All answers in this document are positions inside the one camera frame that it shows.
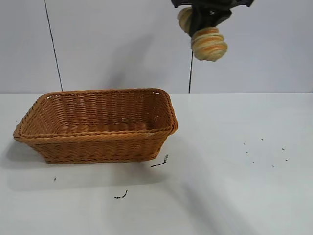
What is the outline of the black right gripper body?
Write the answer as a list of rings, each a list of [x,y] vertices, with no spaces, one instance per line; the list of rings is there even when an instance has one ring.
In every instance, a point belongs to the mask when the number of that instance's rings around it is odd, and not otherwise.
[[[240,5],[250,7],[254,0],[171,0],[173,6],[194,6],[212,8],[217,10],[228,10]]]

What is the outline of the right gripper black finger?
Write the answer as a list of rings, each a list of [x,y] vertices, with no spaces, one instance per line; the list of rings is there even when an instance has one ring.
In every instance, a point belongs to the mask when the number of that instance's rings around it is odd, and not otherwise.
[[[193,37],[196,32],[203,28],[203,10],[203,5],[192,5],[191,23],[189,28],[190,37]]]
[[[201,29],[207,27],[217,27],[231,16],[231,10],[208,9],[201,14]]]

